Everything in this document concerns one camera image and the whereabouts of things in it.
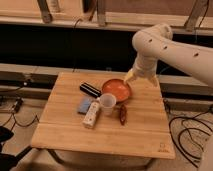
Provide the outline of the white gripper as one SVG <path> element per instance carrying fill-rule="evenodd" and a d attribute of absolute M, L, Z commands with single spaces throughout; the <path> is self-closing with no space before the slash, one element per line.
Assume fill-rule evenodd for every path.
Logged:
<path fill-rule="evenodd" d="M 158 86 L 158 79 L 155 76 L 157 69 L 157 60 L 155 58 L 138 55 L 135 59 L 132 69 L 130 69 L 124 77 L 125 84 L 134 81 L 137 76 L 149 78 L 148 80 L 152 83 L 153 86 Z"/>

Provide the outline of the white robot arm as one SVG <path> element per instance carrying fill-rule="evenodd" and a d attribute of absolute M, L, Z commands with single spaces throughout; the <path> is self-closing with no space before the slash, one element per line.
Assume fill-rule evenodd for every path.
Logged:
<path fill-rule="evenodd" d="M 157 85 L 157 61 L 161 60 L 213 88 L 213 48 L 175 42 L 172 37 L 168 24 L 137 31 L 132 38 L 137 56 L 124 82 L 142 77 Z"/>

